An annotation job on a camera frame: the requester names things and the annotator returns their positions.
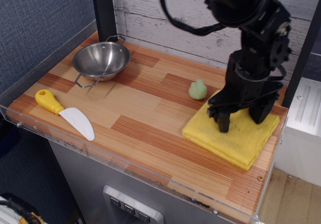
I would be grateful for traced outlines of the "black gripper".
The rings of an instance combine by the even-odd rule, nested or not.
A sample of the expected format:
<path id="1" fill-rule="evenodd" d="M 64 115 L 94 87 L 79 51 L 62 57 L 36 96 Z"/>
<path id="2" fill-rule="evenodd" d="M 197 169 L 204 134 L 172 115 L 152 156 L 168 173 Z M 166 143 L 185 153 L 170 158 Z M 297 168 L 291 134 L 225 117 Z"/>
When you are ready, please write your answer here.
<path id="1" fill-rule="evenodd" d="M 229 57 L 226 84 L 208 100 L 207 114 L 218 124 L 222 133 L 229 131 L 230 114 L 249 109 L 256 124 L 271 112 L 283 88 L 281 77 L 270 76 L 265 59 L 252 53 L 233 52 Z"/>

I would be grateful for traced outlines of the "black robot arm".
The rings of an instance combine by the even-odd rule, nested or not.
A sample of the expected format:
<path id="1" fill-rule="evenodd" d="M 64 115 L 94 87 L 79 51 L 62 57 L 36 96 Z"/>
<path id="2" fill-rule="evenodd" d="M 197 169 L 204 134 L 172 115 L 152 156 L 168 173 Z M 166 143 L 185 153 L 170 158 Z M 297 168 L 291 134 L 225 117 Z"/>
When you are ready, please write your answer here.
<path id="1" fill-rule="evenodd" d="M 271 112 L 286 76 L 289 60 L 290 14 L 278 0 L 206 0 L 224 27 L 241 30 L 241 49 L 228 61 L 225 86 L 208 101 L 207 113 L 221 132 L 229 130 L 230 115 L 248 109 L 262 123 Z"/>

